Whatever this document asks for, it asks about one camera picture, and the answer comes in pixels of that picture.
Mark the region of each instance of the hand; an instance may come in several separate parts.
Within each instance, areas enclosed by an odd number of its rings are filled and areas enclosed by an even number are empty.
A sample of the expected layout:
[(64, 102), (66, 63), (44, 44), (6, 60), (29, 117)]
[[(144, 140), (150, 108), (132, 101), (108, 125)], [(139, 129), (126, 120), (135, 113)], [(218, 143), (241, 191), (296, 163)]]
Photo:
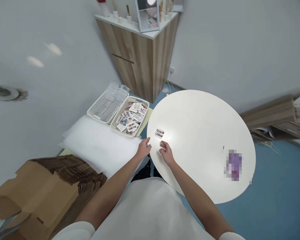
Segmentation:
[(171, 150), (169, 144), (165, 141), (161, 141), (160, 147), (162, 147), (162, 148), (159, 150), (159, 152), (163, 156), (163, 160), (170, 167), (170, 165), (175, 162), (173, 155), (172, 155), (172, 150)]
[(149, 146), (148, 146), (149, 140), (150, 140), (150, 137), (143, 139), (141, 141), (141, 143), (139, 144), (137, 153), (135, 155), (136, 157), (143, 159), (144, 157), (146, 157), (149, 154), (149, 152), (151, 150), (151, 145), (149, 144)]

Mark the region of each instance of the white shirt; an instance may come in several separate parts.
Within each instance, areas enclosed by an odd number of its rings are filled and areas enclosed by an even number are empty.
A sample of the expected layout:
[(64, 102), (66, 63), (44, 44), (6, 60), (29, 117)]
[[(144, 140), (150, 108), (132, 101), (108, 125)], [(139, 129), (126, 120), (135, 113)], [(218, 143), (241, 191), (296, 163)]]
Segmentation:
[[(160, 178), (132, 182), (97, 231), (88, 222), (76, 222), (53, 240), (214, 240), (183, 206), (178, 193)], [(220, 240), (244, 240), (224, 233)]]

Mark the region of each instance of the white shelf top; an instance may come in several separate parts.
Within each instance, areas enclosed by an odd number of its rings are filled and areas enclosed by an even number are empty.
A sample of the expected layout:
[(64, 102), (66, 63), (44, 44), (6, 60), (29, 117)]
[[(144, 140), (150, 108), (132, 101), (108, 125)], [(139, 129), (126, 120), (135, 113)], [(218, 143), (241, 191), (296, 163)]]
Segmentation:
[(138, 23), (132, 22), (132, 24), (130, 24), (130, 23), (128, 23), (128, 20), (125, 19), (125, 18), (122, 18), (122, 23), (119, 23), (118, 20), (114, 18), (113, 14), (110, 14), (109, 17), (105, 17), (105, 16), (102, 16), (102, 15), (95, 15), (95, 17), (98, 20), (104, 21), (106, 23), (110, 23), (112, 25), (115, 25), (117, 27), (126, 29), (130, 32), (134, 32), (134, 33), (139, 34), (141, 36), (144, 36), (146, 38), (154, 39), (167, 26), (167, 24), (176, 17), (176, 15), (178, 15), (178, 13), (173, 12), (171, 20), (164, 21), (162, 19), (162, 21), (160, 22), (160, 30), (151, 31), (151, 32), (144, 32), (144, 33), (140, 32)]

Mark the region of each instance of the white round table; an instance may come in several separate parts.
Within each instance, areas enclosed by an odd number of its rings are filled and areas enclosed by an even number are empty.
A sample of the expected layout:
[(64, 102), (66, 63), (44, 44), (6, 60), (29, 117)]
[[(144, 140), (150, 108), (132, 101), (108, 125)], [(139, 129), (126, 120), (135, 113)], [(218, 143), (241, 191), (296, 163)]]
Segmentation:
[[(164, 130), (162, 139), (154, 134)], [(148, 123), (150, 155), (163, 179), (183, 194), (159, 153), (161, 140), (169, 143), (180, 167), (215, 204), (233, 200), (252, 181), (256, 153), (250, 132), (239, 114), (220, 98), (197, 90), (184, 90), (162, 99)], [(225, 175), (230, 150), (242, 154), (241, 175), (232, 181)]]

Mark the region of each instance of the wooden cabinet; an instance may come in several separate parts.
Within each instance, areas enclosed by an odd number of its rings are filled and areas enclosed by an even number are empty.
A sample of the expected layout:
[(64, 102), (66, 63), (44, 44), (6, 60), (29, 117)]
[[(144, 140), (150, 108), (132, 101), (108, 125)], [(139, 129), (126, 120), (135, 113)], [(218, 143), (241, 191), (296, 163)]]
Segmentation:
[(124, 84), (133, 94), (154, 102), (167, 80), (178, 14), (174, 13), (154, 36), (104, 17), (96, 16), (96, 20)]
[[(240, 114), (253, 135), (261, 138), (254, 141), (276, 141), (300, 139), (300, 124), (296, 122), (292, 95), (283, 96), (269, 103)], [(258, 127), (271, 126), (274, 138), (264, 134)]]

